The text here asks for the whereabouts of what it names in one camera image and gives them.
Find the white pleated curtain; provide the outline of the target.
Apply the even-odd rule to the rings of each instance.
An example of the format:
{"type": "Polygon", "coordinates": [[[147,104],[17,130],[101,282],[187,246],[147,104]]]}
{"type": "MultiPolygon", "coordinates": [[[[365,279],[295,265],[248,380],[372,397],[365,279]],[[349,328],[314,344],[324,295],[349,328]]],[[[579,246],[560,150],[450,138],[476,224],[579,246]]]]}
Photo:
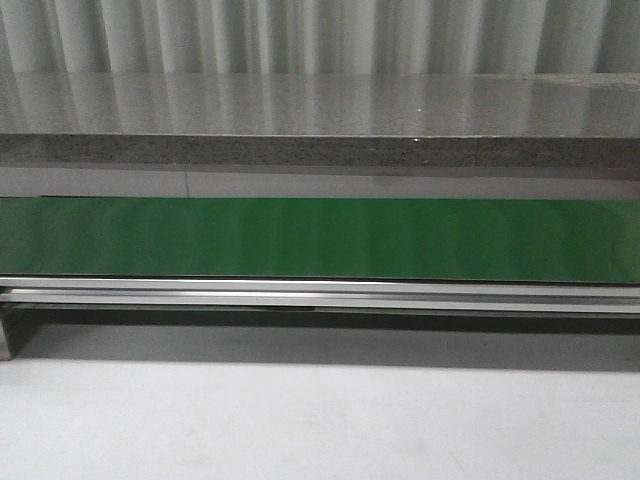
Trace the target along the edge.
{"type": "Polygon", "coordinates": [[[635,73],[635,1],[5,1],[5,72],[635,73]]]}

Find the grey granite ledge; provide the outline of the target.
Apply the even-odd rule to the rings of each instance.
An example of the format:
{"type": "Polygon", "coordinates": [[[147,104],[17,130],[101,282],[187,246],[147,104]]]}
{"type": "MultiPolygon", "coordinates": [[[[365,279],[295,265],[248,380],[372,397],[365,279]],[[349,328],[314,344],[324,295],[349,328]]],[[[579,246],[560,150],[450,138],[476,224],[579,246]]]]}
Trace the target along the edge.
{"type": "Polygon", "coordinates": [[[5,73],[5,164],[639,172],[639,78],[5,73]]]}

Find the aluminium conveyor frame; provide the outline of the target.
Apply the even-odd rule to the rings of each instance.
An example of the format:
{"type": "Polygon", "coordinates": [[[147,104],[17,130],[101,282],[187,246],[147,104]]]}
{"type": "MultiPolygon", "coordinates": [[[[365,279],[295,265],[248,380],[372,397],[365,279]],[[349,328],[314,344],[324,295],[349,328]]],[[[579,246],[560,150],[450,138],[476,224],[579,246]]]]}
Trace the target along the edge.
{"type": "Polygon", "coordinates": [[[1,356],[633,372],[639,290],[5,276],[1,356]]]}

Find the green conveyor belt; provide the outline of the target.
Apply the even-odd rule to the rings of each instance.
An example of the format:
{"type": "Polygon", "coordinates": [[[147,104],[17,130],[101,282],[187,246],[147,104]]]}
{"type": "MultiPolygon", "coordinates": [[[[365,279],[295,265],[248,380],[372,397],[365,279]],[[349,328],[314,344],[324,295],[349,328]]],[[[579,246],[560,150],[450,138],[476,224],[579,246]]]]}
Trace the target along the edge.
{"type": "Polygon", "coordinates": [[[24,197],[1,270],[635,284],[639,205],[609,200],[24,197]]]}

